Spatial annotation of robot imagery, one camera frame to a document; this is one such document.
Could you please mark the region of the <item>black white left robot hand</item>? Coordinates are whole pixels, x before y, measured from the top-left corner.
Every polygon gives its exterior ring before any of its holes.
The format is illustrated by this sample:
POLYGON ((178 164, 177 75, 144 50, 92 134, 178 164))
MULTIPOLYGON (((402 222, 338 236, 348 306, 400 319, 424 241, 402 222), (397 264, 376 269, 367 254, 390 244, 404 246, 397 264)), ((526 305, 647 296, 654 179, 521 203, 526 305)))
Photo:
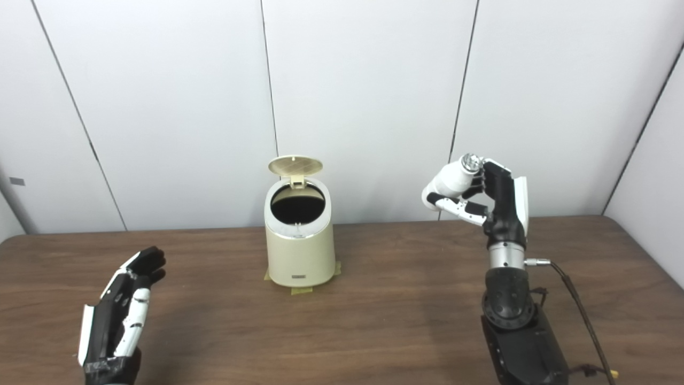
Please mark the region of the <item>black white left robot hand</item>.
POLYGON ((134 384, 151 288, 166 275, 164 251, 137 252, 113 273, 99 302, 84 305, 77 360, 85 384, 134 384))

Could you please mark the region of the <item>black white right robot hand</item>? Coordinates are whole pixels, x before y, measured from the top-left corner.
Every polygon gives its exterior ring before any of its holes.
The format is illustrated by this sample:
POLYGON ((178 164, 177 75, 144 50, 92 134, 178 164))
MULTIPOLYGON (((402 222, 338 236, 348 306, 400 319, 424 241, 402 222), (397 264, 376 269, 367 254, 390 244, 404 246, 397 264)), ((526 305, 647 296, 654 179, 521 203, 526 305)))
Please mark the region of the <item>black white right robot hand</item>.
POLYGON ((421 193, 430 210, 448 212, 482 227, 487 246, 517 244, 527 248, 527 179, 472 153, 443 166, 421 193))

